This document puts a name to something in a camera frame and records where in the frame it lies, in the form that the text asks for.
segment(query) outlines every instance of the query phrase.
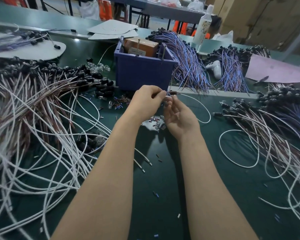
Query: label on box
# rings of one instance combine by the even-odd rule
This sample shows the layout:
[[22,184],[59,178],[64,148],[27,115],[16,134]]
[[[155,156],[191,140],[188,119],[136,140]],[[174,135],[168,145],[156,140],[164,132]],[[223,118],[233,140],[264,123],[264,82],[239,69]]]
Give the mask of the label on box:
[[[137,48],[130,47],[128,54],[136,55],[137,54]],[[138,55],[139,56],[146,56],[146,52],[144,50],[138,50]]]

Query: hand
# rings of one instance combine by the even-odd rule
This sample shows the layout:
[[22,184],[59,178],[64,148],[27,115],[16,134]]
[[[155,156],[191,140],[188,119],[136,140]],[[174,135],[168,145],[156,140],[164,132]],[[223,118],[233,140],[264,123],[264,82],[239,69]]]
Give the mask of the hand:
[[195,114],[176,95],[168,99],[163,115],[168,130],[178,141],[185,135],[200,132]]
[[127,112],[142,123],[157,112],[166,95],[167,92],[157,86],[143,85],[133,95]]

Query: white game controller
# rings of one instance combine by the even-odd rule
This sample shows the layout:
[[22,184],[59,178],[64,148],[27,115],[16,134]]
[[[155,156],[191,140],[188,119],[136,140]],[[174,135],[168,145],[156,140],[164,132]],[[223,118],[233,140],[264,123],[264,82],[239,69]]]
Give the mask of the white game controller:
[[207,64],[207,65],[206,65],[206,69],[207,69],[207,70],[212,70],[212,71],[213,71],[213,74],[214,74],[214,76],[215,76],[215,78],[216,78],[217,80],[220,80],[220,79],[221,79],[221,77],[222,77],[222,72],[221,72],[220,61],[215,60],[214,62]]

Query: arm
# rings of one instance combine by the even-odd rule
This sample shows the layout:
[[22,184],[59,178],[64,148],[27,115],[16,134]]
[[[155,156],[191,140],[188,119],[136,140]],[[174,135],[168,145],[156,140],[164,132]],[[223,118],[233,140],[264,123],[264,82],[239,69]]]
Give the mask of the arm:
[[257,240],[216,170],[196,116],[173,96],[164,117],[178,140],[191,239]]
[[165,96],[166,92],[156,86],[143,86],[136,91],[51,240],[128,238],[137,132],[140,124],[155,114]]

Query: green workbench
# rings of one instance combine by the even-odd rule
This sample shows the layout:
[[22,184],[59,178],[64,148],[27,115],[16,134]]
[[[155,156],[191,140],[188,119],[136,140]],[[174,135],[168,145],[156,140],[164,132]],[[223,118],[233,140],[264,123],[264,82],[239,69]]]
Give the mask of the green workbench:
[[[98,24],[97,21],[93,20],[11,7],[3,4],[0,4],[0,22],[47,29],[75,28],[81,34],[86,34],[87,28]],[[150,30],[139,29],[138,33],[140,36],[145,37],[150,34]],[[92,57],[94,61],[98,61],[103,52],[110,45],[105,45],[104,42],[84,39],[75,40],[58,35],[53,35],[52,38],[67,45],[65,53],[58,61],[61,67],[78,66],[86,63],[88,57]],[[227,44],[215,40],[207,40],[207,46],[209,46],[209,48],[203,45],[202,49],[208,53],[220,45]],[[108,50],[102,63],[112,68],[111,72],[104,73],[104,76],[114,80],[115,64],[113,64],[113,50]],[[220,94],[224,96],[203,96],[197,94],[192,94],[191,96],[201,101],[212,114],[212,112],[221,111],[219,101],[225,100],[226,103],[231,104],[233,100],[233,97],[226,96],[224,93]],[[200,104],[188,97],[182,95],[179,97],[180,100],[192,109],[198,119],[201,121],[208,120],[208,114]],[[79,98],[79,101],[89,112],[92,111],[92,115],[97,116],[92,105],[83,101],[81,98]],[[109,129],[112,129],[116,122],[116,116],[120,117],[124,109],[107,109],[108,101],[99,100],[94,97],[91,101],[97,107],[104,107],[104,109],[100,111],[100,114],[104,117],[102,123]],[[77,110],[80,114],[85,115],[80,109]],[[261,197],[273,204],[288,206],[288,190],[280,179],[271,179],[265,174],[264,158],[261,158],[260,163],[256,167],[244,169],[228,161],[220,151],[218,144],[219,137],[221,133],[230,129],[236,129],[236,127],[229,125],[222,118],[212,118],[209,124],[201,124],[201,133],[207,143],[216,168],[248,222],[256,234],[264,240],[300,239],[300,221],[292,211],[276,209],[258,199],[258,197]],[[254,164],[257,152],[252,145],[250,145],[248,138],[243,136],[240,132],[226,134],[221,140],[221,143],[225,153],[237,163],[247,166]],[[136,139],[136,148],[149,158],[153,166],[151,167],[147,164],[140,154],[135,153],[135,159],[142,165],[145,173],[136,165],[134,166],[133,207],[128,239],[153,239],[154,234],[159,234],[160,239],[190,239],[185,205],[185,190],[176,140],[167,129],[156,132],[141,126]],[[40,152],[38,152],[37,148],[33,148],[32,151],[28,153],[29,158],[38,154],[40,154]],[[156,154],[159,156],[159,159],[163,161],[162,163],[158,161]],[[38,173],[45,177],[51,177],[53,173],[52,170],[53,167]],[[269,173],[276,175],[275,170],[271,166],[269,166]],[[32,179],[28,177],[24,177],[23,180],[38,187],[47,186],[45,183],[32,181]],[[292,183],[291,179],[287,178],[286,180],[289,184]],[[155,197],[152,191],[158,193],[159,198]],[[299,194],[299,190],[296,190],[297,199],[299,199]],[[74,195],[75,192],[71,191],[55,209],[47,214],[50,234],[56,228],[57,223]],[[42,209],[43,201],[43,197],[40,196],[20,197],[12,195],[13,213],[18,220],[22,220],[35,214],[39,209]],[[276,221],[275,214],[280,216],[280,222]],[[8,216],[3,214],[0,219],[0,227],[6,226],[8,224],[7,220]],[[40,226],[40,220],[38,219],[25,226],[24,230],[34,239],[45,239],[45,235],[40,234]],[[23,239],[18,231],[13,231],[5,237],[6,239]]]

